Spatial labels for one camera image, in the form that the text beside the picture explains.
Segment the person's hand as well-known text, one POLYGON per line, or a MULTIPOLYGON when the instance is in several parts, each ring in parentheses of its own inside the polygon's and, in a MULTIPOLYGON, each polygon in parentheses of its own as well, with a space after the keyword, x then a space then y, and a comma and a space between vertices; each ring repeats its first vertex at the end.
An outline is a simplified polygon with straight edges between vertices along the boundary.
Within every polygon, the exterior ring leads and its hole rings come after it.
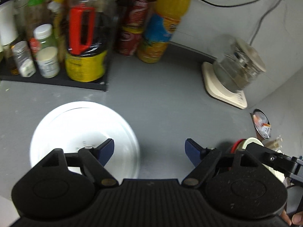
POLYGON ((286 211, 283 210, 280 216, 288 225, 303 225, 303 212, 296 213, 292 218, 290 218, 286 211))

